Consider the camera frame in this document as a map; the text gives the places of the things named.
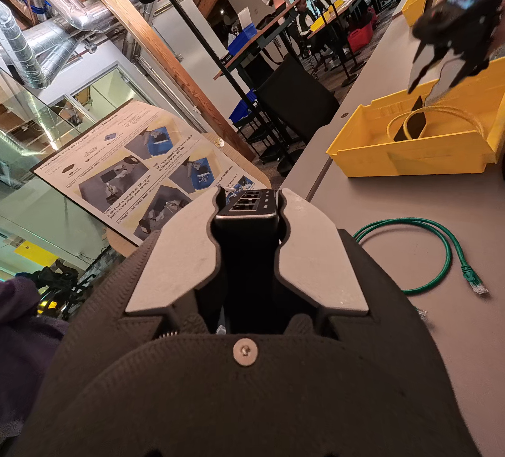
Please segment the black equipment pile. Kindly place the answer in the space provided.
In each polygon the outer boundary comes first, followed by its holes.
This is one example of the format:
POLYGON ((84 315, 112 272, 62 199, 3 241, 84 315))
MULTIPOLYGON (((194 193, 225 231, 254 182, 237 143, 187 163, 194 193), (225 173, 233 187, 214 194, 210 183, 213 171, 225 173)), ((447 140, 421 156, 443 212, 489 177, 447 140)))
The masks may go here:
POLYGON ((46 266, 28 278, 41 297, 37 314, 68 321, 88 298, 95 275, 80 277, 76 269, 56 260, 55 269, 46 266))

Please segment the wooden support beam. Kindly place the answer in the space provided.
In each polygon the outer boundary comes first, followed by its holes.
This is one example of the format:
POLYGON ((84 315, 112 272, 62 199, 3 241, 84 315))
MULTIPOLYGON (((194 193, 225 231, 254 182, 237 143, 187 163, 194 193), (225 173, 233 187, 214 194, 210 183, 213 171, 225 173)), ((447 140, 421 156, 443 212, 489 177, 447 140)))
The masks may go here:
POLYGON ((180 86, 182 91, 189 96, 213 131, 248 161, 252 162, 256 155, 251 151, 250 146, 234 131, 234 128, 208 99, 173 53, 168 50, 162 39, 144 20, 130 0, 101 1, 133 35, 141 47, 157 61, 161 68, 180 86))

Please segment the black office chair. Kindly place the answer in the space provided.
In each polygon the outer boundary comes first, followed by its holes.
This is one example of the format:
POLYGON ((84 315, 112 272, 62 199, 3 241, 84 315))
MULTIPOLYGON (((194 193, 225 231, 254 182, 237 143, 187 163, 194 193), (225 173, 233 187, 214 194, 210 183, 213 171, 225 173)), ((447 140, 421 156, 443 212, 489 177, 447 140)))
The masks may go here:
POLYGON ((305 145, 340 107, 335 95, 290 54, 256 90, 256 97, 267 113, 286 124, 305 145))

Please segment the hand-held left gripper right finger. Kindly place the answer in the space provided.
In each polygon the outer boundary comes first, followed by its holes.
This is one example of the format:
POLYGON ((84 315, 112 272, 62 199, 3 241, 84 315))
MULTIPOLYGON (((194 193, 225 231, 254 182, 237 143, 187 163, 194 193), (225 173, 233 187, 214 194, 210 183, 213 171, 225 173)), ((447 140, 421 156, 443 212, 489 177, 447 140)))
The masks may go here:
POLYGON ((279 322, 306 314, 317 328, 330 317, 370 313, 344 240, 332 220, 290 189, 278 194, 275 313, 279 322))

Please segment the dark cloth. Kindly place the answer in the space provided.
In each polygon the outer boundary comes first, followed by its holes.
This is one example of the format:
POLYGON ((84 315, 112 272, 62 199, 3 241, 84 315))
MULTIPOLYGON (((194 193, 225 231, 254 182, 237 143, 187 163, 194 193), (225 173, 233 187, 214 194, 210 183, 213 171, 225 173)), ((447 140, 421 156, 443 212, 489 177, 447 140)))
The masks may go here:
POLYGON ((68 323, 38 314, 24 276, 1 282, 1 441, 20 435, 68 323))

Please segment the black ethernet switch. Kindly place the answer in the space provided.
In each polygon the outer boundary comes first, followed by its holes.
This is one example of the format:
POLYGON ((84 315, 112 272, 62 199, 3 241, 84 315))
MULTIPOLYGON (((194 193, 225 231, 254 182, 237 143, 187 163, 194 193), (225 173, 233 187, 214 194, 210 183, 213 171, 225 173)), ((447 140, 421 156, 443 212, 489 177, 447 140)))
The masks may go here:
POLYGON ((276 334, 272 300, 279 217, 271 189, 246 190, 230 199, 213 220, 226 272, 228 334, 276 334))

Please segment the instruction board on white stand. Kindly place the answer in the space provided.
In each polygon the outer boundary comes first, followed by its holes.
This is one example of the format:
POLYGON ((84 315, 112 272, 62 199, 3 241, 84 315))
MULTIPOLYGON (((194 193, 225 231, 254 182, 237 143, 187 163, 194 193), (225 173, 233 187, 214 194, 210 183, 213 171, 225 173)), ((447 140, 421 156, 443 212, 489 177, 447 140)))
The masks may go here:
POLYGON ((97 218, 128 257, 150 233, 208 189, 270 189, 265 174, 214 133, 129 100, 32 168, 35 176, 97 218))

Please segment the yellow wall sign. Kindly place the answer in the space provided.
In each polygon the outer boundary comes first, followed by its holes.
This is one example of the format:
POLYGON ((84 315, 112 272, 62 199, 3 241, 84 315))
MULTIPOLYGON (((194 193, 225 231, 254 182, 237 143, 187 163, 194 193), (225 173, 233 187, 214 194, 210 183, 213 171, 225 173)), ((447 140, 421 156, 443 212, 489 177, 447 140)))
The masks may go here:
POLYGON ((42 267, 50 267, 58 259, 57 255, 27 240, 17 246, 14 253, 42 267))

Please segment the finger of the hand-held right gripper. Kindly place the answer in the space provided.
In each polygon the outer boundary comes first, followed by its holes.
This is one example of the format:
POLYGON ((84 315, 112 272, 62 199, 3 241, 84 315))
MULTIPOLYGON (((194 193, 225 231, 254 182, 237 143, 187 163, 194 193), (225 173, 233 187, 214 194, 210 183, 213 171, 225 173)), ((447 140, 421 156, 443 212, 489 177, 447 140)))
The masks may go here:
POLYGON ((407 93, 411 94, 426 73, 439 62, 437 49, 432 44, 420 44, 410 71, 407 93))
POLYGON ((440 69, 439 80, 433 85, 431 92, 426 97, 424 103, 425 107, 433 106, 454 87, 452 83, 458 77, 458 74, 462 71, 465 64, 466 62, 461 58, 461 55, 456 55, 454 52, 447 52, 440 69))

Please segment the blue plastic bin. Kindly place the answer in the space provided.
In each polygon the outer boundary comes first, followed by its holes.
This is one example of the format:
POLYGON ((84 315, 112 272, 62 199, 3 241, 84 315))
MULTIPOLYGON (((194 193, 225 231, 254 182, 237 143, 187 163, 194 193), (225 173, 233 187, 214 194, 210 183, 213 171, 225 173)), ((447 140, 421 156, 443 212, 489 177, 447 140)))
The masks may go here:
POLYGON ((239 51, 256 36, 256 34, 257 30, 254 23, 249 24, 242 32, 238 33, 233 40, 230 40, 227 48, 230 55, 237 55, 239 51))
MULTIPOLYGON (((255 90, 253 88, 250 89, 250 91, 247 93, 247 98, 252 104, 257 104, 257 98, 255 90)), ((240 120, 247 117, 249 114, 251 114, 251 109, 249 108, 248 103, 245 100, 241 99, 230 114, 229 120, 233 125, 237 125, 240 120)))

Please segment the wooden standing desk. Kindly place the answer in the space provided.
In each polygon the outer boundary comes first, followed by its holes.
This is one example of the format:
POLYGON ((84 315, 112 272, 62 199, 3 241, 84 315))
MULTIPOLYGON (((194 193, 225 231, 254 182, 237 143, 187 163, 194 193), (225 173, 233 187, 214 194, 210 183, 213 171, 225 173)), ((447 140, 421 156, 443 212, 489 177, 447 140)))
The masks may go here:
POLYGON ((275 39, 276 36, 284 34, 287 36, 286 29, 291 25, 296 17, 295 7, 300 0, 295 0, 293 3, 288 4, 285 9, 280 12, 272 21, 268 23, 262 30, 257 31, 254 37, 249 40, 240 51, 232 57, 227 63, 216 58, 215 62, 218 63, 219 73, 214 77, 214 80, 221 76, 225 76, 228 82, 233 86, 236 92, 240 95, 241 99, 247 105, 248 110, 252 113, 253 119, 257 121, 267 138, 273 142, 272 149, 277 155, 281 152, 279 163, 277 165, 277 172, 285 177, 293 168, 295 162, 300 157, 302 150, 289 152, 289 147, 298 141, 298 138, 292 138, 285 129, 284 124, 274 115, 269 114, 262 108, 259 100, 251 101, 247 92, 244 92, 238 82, 234 79, 231 72, 237 70, 239 76, 244 82, 249 85, 250 77, 247 75, 244 66, 249 64, 266 46, 275 39))

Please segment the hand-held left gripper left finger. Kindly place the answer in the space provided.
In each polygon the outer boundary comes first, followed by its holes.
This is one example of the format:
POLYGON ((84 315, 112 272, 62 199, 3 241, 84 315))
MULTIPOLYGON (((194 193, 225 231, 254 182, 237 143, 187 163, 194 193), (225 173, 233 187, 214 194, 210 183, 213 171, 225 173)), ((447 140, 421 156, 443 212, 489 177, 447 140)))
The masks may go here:
POLYGON ((226 203, 222 187, 209 189, 162 228, 125 308, 129 316, 164 316, 180 327, 199 314, 217 328, 227 292, 213 220, 226 203))

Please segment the red bag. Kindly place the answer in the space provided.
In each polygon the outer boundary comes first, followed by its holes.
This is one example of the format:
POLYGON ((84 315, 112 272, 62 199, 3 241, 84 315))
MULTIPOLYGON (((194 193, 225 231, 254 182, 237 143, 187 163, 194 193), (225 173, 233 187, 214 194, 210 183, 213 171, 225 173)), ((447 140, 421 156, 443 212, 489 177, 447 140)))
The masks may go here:
POLYGON ((357 51, 368 45, 373 37, 373 32, 372 22, 351 31, 347 37, 351 51, 356 54, 357 51))

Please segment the silver ceiling ducts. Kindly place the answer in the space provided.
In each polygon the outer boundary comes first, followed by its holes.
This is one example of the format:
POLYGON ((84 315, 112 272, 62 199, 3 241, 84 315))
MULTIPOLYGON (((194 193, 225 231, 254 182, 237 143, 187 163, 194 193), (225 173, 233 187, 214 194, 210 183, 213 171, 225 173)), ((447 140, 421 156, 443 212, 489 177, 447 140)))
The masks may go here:
MULTIPOLYGON (((79 44, 94 34, 119 25, 100 0, 34 0, 41 15, 47 4, 55 17, 22 31, 9 7, 1 2, 1 58, 16 80, 34 88, 47 88, 72 57, 79 44)), ((129 0, 137 9, 139 0, 129 0)))

